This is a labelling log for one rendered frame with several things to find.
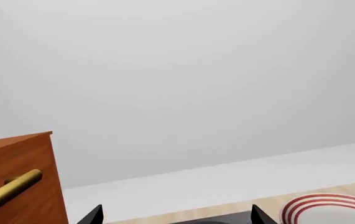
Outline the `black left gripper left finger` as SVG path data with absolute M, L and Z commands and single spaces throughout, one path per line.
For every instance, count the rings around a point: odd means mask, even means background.
M 77 224 L 103 224 L 103 207 L 97 205 L 92 211 L 84 216 Z

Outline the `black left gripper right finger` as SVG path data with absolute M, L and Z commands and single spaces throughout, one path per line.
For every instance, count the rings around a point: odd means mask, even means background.
M 257 205 L 252 205 L 251 222 L 252 224 L 279 224 Z

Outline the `white plate with red rings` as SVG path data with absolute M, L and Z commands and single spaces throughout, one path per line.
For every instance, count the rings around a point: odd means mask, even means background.
M 280 224 L 355 224 L 355 196 L 307 194 L 285 203 Z

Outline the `brown wooden cabinet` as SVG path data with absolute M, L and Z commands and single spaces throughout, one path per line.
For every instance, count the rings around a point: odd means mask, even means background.
M 0 187 L 32 169 L 42 179 L 0 207 L 0 224 L 68 224 L 52 132 L 0 139 Z

